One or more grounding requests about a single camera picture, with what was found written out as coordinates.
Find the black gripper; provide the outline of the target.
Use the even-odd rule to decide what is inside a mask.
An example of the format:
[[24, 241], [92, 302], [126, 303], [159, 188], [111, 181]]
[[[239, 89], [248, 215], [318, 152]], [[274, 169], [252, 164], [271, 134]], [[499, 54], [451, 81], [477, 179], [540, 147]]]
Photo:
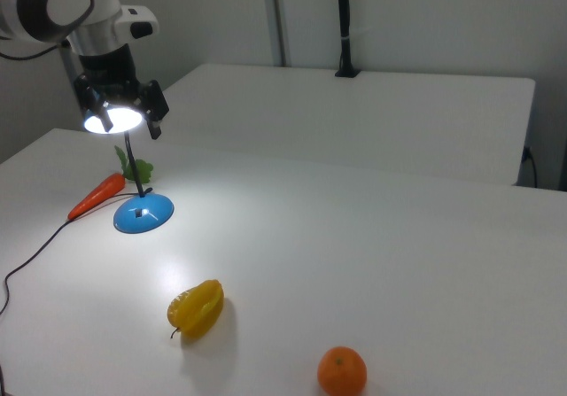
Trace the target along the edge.
[[85, 118], [98, 116], [103, 132], [109, 133], [113, 122], [108, 106], [131, 108], [147, 120], [151, 139], [159, 139], [169, 106], [157, 81], [142, 83], [137, 79], [128, 45], [104, 55], [81, 55], [79, 60], [82, 73], [74, 80], [74, 92]]

